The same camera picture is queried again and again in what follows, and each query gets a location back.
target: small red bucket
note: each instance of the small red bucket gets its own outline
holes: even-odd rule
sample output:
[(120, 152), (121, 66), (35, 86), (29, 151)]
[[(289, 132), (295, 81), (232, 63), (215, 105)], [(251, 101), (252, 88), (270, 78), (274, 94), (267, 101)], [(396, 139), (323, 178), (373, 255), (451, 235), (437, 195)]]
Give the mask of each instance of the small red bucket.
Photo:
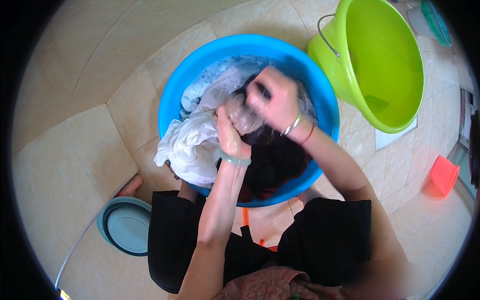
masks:
[(444, 198), (448, 196), (460, 171), (460, 166), (455, 166), (451, 161), (443, 156), (438, 156), (433, 164), (431, 178), (435, 185), (440, 189)]

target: metal rod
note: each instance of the metal rod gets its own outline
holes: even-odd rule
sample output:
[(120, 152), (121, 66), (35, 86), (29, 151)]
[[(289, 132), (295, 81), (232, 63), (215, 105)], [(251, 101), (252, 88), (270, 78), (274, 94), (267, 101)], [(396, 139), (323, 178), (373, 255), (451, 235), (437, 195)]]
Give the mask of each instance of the metal rod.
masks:
[(320, 30), (320, 21), (323, 20), (323, 18), (325, 17), (333, 17), (335, 16), (335, 14), (326, 14), (325, 16), (321, 17), (318, 22), (317, 22), (317, 29), (318, 29), (318, 33), (320, 34), (320, 36), (322, 37), (322, 39), (324, 39), (324, 42), (327, 44), (327, 46), (329, 46), (330, 50), (333, 51), (333, 53), (337, 56), (337, 57), (340, 57), (340, 53), (338, 53), (333, 47), (332, 45), (330, 45), (330, 43), (327, 41), (327, 39), (324, 37), (322, 31)]

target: red string bracelet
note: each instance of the red string bracelet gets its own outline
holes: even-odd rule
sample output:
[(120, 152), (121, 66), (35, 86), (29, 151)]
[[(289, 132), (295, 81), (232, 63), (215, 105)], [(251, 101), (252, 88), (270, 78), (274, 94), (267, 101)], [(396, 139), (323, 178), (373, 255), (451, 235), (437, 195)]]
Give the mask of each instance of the red string bracelet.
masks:
[(308, 137), (305, 139), (305, 141), (299, 143), (300, 146), (302, 146), (303, 144), (305, 144), (309, 139), (310, 137), (312, 136), (312, 133), (313, 133), (313, 130), (315, 129), (315, 125), (312, 126), (312, 130), (310, 131), (310, 134), (308, 135)]

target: green plastic bucket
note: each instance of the green plastic bucket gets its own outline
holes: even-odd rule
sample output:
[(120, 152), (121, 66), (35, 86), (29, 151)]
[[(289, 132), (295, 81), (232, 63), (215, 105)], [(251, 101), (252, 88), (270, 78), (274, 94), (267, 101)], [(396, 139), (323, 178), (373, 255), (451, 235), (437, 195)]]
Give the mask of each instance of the green plastic bucket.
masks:
[(385, 0), (341, 0), (327, 16), (335, 17), (321, 29), (323, 36), (308, 43), (307, 53), (336, 96), (383, 132), (406, 129), (423, 96), (423, 63), (407, 22)]

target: light blue collapsible basin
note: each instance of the light blue collapsible basin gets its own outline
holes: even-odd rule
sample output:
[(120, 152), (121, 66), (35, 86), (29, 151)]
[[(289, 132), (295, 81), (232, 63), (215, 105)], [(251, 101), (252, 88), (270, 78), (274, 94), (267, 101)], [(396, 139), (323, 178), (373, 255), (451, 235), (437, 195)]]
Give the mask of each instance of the light blue collapsible basin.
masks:
[[(276, 68), (305, 85), (315, 107), (318, 126), (335, 142), (338, 140), (340, 119), (338, 104), (323, 71), (298, 48), (275, 38), (260, 35), (223, 37), (203, 45), (182, 61), (168, 80), (160, 101), (158, 126), (162, 138), (170, 122), (173, 119), (180, 119), (180, 99), (187, 86), (214, 62), (237, 55), (261, 55), (277, 60)], [(286, 201), (310, 187), (321, 174), (322, 170), (312, 160), (300, 177), (285, 183), (270, 198), (263, 201), (253, 199), (249, 203), (238, 203), (237, 206), (261, 207)], [(208, 196), (210, 193), (210, 189), (195, 185), (192, 187), (202, 195)]]

